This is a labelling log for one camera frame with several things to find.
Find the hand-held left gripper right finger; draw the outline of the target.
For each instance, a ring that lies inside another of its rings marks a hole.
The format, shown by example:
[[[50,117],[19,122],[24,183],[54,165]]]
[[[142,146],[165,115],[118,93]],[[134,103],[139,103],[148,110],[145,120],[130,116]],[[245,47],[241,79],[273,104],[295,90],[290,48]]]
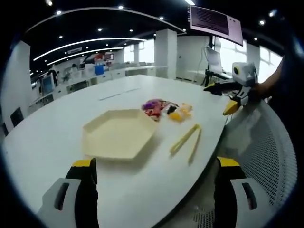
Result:
[[[264,228],[265,203],[261,189],[248,179],[234,159],[217,157],[215,177],[215,228]]]

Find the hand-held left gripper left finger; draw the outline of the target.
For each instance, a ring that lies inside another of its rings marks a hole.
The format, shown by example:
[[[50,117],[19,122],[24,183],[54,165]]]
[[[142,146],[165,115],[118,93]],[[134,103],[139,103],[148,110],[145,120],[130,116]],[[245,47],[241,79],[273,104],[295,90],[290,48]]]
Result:
[[[37,216],[48,228],[97,228],[96,159],[78,160],[43,195]]]

